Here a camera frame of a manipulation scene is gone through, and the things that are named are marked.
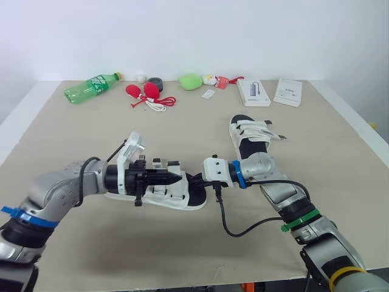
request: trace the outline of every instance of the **green plastic bottle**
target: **green plastic bottle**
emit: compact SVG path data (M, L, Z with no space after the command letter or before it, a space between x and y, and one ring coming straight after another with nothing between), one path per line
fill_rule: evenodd
M102 74L93 77L80 85L67 88L63 93L67 97L68 101L74 104L84 102L97 94L107 91L113 87L120 79L122 75L116 72L112 75Z

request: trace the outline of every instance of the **white ball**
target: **white ball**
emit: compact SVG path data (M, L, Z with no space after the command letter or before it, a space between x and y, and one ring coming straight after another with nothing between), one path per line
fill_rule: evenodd
M136 75L137 83L143 84L146 82L146 80L147 80L146 75L143 75L143 74Z

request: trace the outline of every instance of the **beige tabletop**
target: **beige tabletop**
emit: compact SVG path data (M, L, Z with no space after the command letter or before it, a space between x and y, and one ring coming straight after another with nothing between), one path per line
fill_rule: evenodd
M145 104L133 109L124 89L130 82L81 105L63 96L63 82L0 167L1 203L17 206L34 177L90 156L106 159L132 130L146 140L148 162L180 160L196 174L213 154L236 159L229 121L235 114L270 119L286 141L272 141L278 168L303 183L313 203L360 252L367 268L389 265L388 169L357 133L308 83L298 108L272 103L243 107L235 85L184 91L165 82L163 97L177 104L157 113ZM276 82L263 82L270 97ZM257 187L224 189L232 231L276 213ZM134 207L103 195L72 209L47 242L38 263L35 291L102 291L254 282L303 277L305 266L290 234L270 222L241 238L221 226L212 189L197 211L153 205Z

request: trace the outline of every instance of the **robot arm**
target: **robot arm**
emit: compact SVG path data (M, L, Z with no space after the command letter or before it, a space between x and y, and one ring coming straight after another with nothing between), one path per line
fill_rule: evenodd
M384 280L366 273L358 252L335 224L315 208L308 191L296 186L299 183L287 183L288 177L277 169L270 154L257 152L231 163L207 158L202 165L202 177L219 186L235 183L242 189L259 184L263 195L285 222L281 230L290 231L296 242L304 245L300 255L320 285L336 292L389 291Z
M56 226L83 198L106 192L134 195L136 206L148 185L173 184L181 176L165 169L146 169L142 138L133 132L122 145L117 165L90 158L73 162L64 170L37 177L28 197L15 209L3 207L11 219L0 234L0 291L32 291L47 239Z

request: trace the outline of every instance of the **white wall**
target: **white wall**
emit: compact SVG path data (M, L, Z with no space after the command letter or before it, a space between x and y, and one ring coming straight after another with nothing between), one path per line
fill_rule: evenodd
M35 74L0 39L0 123L36 83Z
M325 79L388 140L387 0L13 0L0 16L38 80Z

